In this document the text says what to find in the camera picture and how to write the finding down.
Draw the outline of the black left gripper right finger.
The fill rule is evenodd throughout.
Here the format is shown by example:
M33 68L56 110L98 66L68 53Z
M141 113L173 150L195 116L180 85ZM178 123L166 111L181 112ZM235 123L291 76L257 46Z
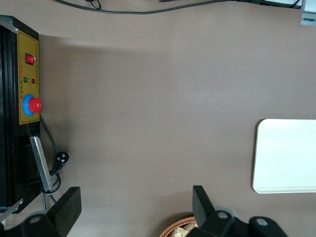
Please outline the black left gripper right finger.
M193 186L192 207L197 227L190 231L189 237L248 236L248 224L229 208L215 208L203 186Z

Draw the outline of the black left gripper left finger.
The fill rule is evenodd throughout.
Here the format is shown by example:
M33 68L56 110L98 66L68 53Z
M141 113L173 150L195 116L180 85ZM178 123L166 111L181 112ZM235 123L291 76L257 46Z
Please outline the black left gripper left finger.
M22 236L66 237L80 214L80 187L70 187L45 214L34 214L22 223Z

